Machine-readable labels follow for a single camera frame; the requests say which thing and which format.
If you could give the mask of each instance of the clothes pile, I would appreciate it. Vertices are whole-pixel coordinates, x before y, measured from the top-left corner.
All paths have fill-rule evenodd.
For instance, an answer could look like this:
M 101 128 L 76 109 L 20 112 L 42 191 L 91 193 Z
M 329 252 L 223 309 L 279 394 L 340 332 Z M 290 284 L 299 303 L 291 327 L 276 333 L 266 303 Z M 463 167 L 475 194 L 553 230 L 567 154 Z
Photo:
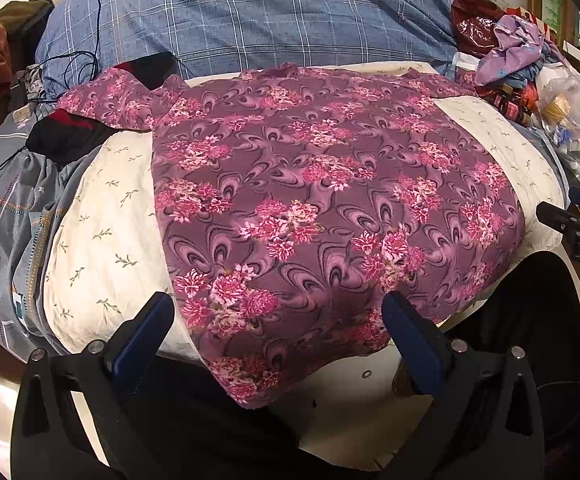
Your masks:
M 454 79 L 508 120 L 546 136 L 580 181 L 580 75 L 524 9 L 487 0 L 452 3 L 459 52 Z

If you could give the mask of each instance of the red plastic bag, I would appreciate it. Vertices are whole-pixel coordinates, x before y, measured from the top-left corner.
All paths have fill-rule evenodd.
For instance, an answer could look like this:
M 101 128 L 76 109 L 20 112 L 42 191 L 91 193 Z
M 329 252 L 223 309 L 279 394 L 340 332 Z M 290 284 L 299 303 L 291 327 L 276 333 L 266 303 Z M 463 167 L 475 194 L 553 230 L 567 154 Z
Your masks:
M 452 23 L 459 52 L 484 57 L 499 46 L 494 26 L 505 12 L 487 0 L 454 0 Z

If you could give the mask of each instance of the clothing tag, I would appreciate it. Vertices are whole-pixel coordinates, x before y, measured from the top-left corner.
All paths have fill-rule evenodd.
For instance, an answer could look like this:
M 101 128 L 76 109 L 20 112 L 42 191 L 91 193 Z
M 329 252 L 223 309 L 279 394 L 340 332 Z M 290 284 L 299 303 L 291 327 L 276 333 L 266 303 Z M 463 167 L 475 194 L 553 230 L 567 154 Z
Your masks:
M 24 123 L 32 116 L 32 104 L 28 103 L 25 106 L 19 108 L 18 110 L 14 110 L 12 112 L 12 118 L 16 124 Z

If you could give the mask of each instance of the floral pattern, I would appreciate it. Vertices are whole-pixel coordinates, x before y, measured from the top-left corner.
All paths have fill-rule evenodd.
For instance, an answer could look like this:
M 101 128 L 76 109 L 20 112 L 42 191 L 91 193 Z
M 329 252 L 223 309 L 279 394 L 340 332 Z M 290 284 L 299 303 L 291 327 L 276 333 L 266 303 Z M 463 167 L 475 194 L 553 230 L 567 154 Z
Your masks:
M 103 78 L 97 102 L 92 82 L 68 105 L 123 128 L 151 117 L 156 218 L 179 312 L 247 408 L 330 361 L 383 348 L 386 292 L 435 322 L 461 310 L 524 236 L 512 186 L 434 101 L 471 92 L 441 76 L 285 65 L 158 102 L 132 85 L 124 93 L 118 74 Z

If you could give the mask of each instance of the gray cloth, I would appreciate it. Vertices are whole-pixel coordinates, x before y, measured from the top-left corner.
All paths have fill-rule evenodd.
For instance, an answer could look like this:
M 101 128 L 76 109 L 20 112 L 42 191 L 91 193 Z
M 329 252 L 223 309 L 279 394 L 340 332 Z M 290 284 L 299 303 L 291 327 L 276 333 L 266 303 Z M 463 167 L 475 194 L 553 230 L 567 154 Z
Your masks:
M 564 209 L 569 208 L 570 197 L 568 197 L 568 193 L 570 191 L 570 185 L 568 184 L 568 178 L 566 176 L 565 170 L 563 169 L 563 165 L 561 164 L 557 153 L 554 151 L 552 143 L 545 135 L 545 132 L 535 128 L 534 126 L 531 128 L 525 128 L 524 126 L 521 126 L 521 124 L 517 124 L 514 121 L 508 120 L 508 122 L 516 128 L 517 132 L 529 140 L 532 145 L 539 151 L 539 153 L 542 154 L 543 158 L 548 162 L 548 164 L 550 164 L 552 171 L 559 181 L 561 192 L 563 193 Z
M 9 114 L 0 126 L 0 163 L 25 144 L 42 106 L 25 124 Z M 61 171 L 45 156 L 23 149 L 0 170 L 0 343 L 26 360 L 39 346 L 66 350 L 52 334 L 42 288 L 52 240 L 98 148 Z
M 456 52 L 453 1 L 101 0 L 97 56 L 105 70 L 172 52 L 184 79 L 285 62 L 423 61 L 444 74 Z M 37 61 L 76 50 L 93 52 L 97 9 L 97 0 L 59 2 L 36 50 Z M 65 92 L 66 83 L 85 82 L 90 70 L 84 66 L 91 61 L 80 56 L 44 65 L 48 94 Z

